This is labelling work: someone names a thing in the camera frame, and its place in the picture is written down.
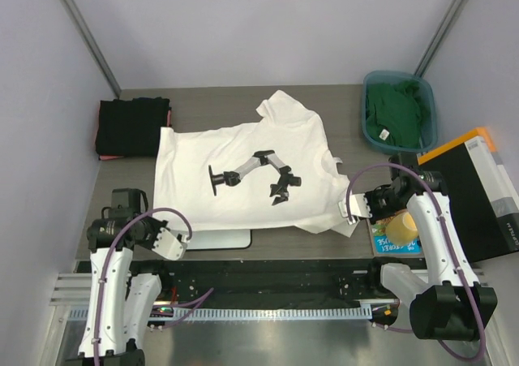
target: green clothing in basket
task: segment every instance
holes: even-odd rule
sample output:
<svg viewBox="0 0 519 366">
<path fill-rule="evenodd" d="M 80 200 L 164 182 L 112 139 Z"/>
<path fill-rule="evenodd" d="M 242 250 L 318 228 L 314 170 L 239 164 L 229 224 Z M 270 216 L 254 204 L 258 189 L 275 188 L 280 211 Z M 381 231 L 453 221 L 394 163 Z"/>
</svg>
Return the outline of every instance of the green clothing in basket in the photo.
<svg viewBox="0 0 519 366">
<path fill-rule="evenodd" d="M 368 135 L 380 143 L 420 148 L 422 122 L 429 109 L 418 95 L 418 82 L 407 80 L 396 85 L 372 84 L 367 88 Z"/>
</svg>

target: white t-shirt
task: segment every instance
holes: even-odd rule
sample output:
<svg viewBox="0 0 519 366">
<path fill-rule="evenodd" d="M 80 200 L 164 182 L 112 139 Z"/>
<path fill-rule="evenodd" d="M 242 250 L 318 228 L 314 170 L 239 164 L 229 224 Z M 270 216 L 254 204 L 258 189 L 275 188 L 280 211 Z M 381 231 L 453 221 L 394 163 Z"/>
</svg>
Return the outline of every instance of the white t-shirt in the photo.
<svg viewBox="0 0 519 366">
<path fill-rule="evenodd" d="M 259 123 L 215 131 L 162 128 L 153 206 L 179 210 L 193 230 L 298 226 L 318 233 L 342 223 L 337 203 L 349 180 L 337 172 L 320 116 L 282 91 L 263 101 L 257 112 L 263 117 Z M 253 170 L 237 186 L 218 185 L 213 195 L 209 165 L 222 174 L 270 149 L 302 180 L 300 187 L 288 187 L 288 201 L 272 205 L 270 184 L 280 175 L 270 165 Z M 171 213 L 155 217 L 168 220 L 171 228 L 185 228 Z"/>
</svg>

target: blue laundry basket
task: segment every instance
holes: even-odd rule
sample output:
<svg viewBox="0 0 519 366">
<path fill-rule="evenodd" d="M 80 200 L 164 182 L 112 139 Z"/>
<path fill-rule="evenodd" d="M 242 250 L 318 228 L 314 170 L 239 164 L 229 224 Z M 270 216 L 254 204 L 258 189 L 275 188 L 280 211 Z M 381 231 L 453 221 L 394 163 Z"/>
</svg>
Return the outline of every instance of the blue laundry basket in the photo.
<svg viewBox="0 0 519 366">
<path fill-rule="evenodd" d="M 405 80 L 416 80 L 420 86 L 418 90 L 419 96 L 422 98 L 424 104 L 429 108 L 430 113 L 429 117 L 422 124 L 422 134 L 420 138 L 420 148 L 419 149 L 407 149 L 405 147 L 397 147 L 394 145 L 388 145 L 379 143 L 376 140 L 373 140 L 368 134 L 366 129 L 366 118 L 367 118 L 367 87 L 370 84 L 399 84 Z M 399 71 L 373 71 L 370 72 L 364 78 L 364 88 L 362 90 L 362 111 L 361 111 L 361 121 L 362 121 L 362 132 L 364 132 L 364 136 L 368 143 L 382 153 L 387 153 L 388 155 L 393 155 L 394 153 L 399 152 L 407 152 L 407 153 L 426 153 L 427 151 L 433 149 L 438 141 L 438 136 L 436 132 L 436 106 L 435 106 L 435 98 L 432 95 L 431 86 L 427 81 L 420 78 L 419 76 L 415 76 L 412 74 L 407 74 L 405 72 Z"/>
</svg>

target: white wall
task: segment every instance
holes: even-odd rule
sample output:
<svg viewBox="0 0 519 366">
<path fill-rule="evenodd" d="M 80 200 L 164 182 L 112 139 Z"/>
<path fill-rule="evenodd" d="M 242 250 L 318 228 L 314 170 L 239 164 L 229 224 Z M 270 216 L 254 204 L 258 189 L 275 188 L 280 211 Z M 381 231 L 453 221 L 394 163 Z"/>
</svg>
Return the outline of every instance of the white wall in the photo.
<svg viewBox="0 0 519 366">
<path fill-rule="evenodd" d="M 426 73 L 435 93 L 442 142 L 488 126 L 519 188 L 519 0 L 469 0 Z M 519 364 L 519 254 L 482 264 L 499 298 L 504 341 Z"/>
<path fill-rule="evenodd" d="M 111 98 L 59 0 L 0 0 L 0 364 L 37 365 L 56 274 L 68 271 Z"/>
<path fill-rule="evenodd" d="M 414 71 L 451 0 L 76 0 L 122 88 Z"/>
</svg>

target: yellow cylinder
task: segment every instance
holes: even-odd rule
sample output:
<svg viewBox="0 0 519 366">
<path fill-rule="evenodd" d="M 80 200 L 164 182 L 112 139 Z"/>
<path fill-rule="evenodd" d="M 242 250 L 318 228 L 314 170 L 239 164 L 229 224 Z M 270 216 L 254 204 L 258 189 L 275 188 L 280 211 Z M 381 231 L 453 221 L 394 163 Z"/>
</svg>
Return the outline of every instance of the yellow cylinder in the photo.
<svg viewBox="0 0 519 366">
<path fill-rule="evenodd" d="M 405 246 L 418 237 L 418 229 L 409 212 L 398 214 L 386 225 L 386 236 L 397 246 Z"/>
</svg>

